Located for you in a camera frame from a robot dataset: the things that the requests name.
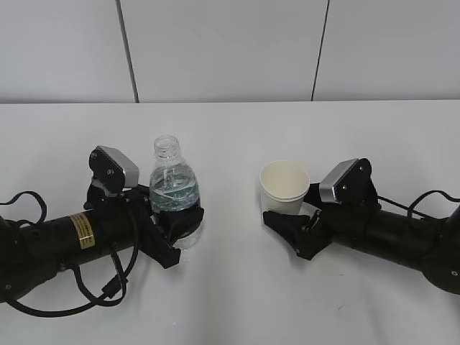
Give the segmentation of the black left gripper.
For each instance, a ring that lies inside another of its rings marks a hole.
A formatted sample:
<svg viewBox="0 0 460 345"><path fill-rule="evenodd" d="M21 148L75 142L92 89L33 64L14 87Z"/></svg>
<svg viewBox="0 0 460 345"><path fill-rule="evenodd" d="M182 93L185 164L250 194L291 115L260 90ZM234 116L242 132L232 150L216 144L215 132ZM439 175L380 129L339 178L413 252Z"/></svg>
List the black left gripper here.
<svg viewBox="0 0 460 345"><path fill-rule="evenodd" d="M198 243L204 217L202 207L161 211L160 226L164 231L152 220L148 186L138 185L126 189L119 197L129 210L129 215L133 217L139 235L140 251L162 268L168 269L179 264L181 251L176 248L191 248Z"/></svg>

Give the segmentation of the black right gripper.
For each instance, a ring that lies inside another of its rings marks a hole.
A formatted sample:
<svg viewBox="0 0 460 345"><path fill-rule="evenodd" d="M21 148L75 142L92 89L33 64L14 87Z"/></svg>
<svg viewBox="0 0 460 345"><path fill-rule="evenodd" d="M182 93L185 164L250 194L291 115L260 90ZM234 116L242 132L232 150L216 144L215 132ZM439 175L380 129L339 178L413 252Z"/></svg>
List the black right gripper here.
<svg viewBox="0 0 460 345"><path fill-rule="evenodd" d="M320 183L310 184L308 192L303 197L305 203L323 205L319 186ZM313 259L332 243L331 230L328 227L331 210L331 206L326 206L315 211L312 216L264 211L262 218L265 226L280 235L294 248L298 257Z"/></svg>

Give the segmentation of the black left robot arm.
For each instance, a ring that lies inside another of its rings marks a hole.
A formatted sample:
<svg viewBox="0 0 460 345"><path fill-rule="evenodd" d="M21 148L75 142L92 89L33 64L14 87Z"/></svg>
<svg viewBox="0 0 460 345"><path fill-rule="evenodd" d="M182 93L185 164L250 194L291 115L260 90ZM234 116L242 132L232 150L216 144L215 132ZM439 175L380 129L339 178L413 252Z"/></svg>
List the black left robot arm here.
<svg viewBox="0 0 460 345"><path fill-rule="evenodd" d="M88 189L84 210L34 223L1 220L1 301L15 302L57 273L127 248L142 252L167 269L178 264L174 246L203 220L199 202L182 211L150 208L140 185L114 196Z"/></svg>

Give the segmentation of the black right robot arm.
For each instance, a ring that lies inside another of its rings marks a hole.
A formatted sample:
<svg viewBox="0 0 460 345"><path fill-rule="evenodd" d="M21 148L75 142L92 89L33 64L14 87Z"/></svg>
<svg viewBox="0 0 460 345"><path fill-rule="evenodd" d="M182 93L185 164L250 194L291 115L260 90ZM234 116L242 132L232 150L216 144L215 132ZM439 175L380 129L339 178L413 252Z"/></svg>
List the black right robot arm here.
<svg viewBox="0 0 460 345"><path fill-rule="evenodd" d="M358 203L323 203L307 193L305 202L317 208L313 215L263 211L262 219L303 259L340 244L419 271L437 288L459 294L459 211L446 218L413 216L431 193L415 199L405 215L383 210L375 188Z"/></svg>

